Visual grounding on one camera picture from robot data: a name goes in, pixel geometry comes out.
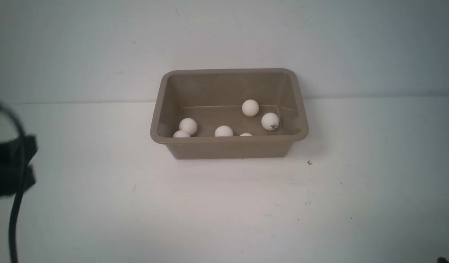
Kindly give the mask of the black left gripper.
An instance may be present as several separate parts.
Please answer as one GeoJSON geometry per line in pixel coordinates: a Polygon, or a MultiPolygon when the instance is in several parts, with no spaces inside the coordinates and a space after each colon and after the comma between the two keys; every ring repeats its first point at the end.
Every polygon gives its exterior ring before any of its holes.
{"type": "MultiPolygon", "coordinates": [[[[24,156],[27,165],[27,180],[24,192],[36,184],[36,177],[30,161],[38,151],[37,139],[33,134],[24,137],[24,156]]],[[[16,194],[20,180],[21,146],[17,139],[0,142],[0,198],[16,194]]]]}

